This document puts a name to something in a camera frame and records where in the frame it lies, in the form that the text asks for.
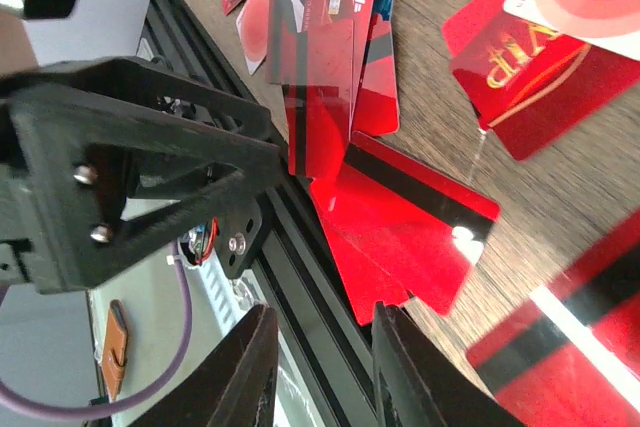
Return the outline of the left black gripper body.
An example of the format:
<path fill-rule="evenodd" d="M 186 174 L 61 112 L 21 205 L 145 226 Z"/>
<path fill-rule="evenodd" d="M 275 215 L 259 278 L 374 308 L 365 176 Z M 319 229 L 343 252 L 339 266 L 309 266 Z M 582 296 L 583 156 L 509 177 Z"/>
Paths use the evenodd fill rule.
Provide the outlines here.
<path fill-rule="evenodd" d="M 94 171 L 72 105 L 37 99 L 9 103 L 1 134 L 1 281 L 32 284 L 45 294 L 100 283 L 100 225 L 92 187 L 76 180 Z"/>

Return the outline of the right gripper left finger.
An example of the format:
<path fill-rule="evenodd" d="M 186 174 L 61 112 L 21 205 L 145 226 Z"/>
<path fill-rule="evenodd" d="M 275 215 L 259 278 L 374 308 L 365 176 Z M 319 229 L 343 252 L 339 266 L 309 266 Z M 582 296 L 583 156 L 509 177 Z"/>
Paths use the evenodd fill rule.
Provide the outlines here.
<path fill-rule="evenodd" d="M 259 304 L 244 315 L 188 378 L 133 424 L 272 426 L 277 368 L 277 313 Z"/>

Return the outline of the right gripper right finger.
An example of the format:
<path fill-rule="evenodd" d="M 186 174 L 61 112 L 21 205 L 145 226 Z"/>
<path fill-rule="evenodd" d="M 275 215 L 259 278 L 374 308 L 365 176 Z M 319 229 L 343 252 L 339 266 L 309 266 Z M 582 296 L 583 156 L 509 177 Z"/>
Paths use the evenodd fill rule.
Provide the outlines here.
<path fill-rule="evenodd" d="M 469 381 L 401 308 L 379 302 L 372 323 L 380 426 L 520 426 Z"/>

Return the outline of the red card front edge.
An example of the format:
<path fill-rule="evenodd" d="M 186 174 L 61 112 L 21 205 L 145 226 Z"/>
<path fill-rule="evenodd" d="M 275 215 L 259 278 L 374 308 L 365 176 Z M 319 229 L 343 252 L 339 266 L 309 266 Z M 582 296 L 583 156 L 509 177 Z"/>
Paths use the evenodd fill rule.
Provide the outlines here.
<path fill-rule="evenodd" d="M 495 200 L 363 133 L 311 194 L 361 326 L 377 303 L 412 297 L 448 315 L 500 215 Z"/>

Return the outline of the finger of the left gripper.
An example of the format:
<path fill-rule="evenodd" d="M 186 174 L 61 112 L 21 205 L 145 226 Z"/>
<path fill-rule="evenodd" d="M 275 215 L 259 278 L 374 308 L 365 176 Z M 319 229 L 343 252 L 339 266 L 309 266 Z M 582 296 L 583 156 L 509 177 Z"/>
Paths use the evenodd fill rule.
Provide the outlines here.
<path fill-rule="evenodd" d="M 238 277 L 261 249 L 271 215 L 265 192 L 280 179 L 276 146 L 253 146 L 236 161 L 93 146 L 89 164 L 106 240 L 84 244 L 84 274 L 116 277 L 158 249 L 208 224 L 209 246 L 228 277 Z"/>
<path fill-rule="evenodd" d="M 122 150 L 132 197 L 185 197 L 232 176 L 256 195 L 279 180 L 271 114 L 137 57 L 60 62 L 12 74 L 4 93 L 34 89 L 35 110 L 76 140 Z"/>

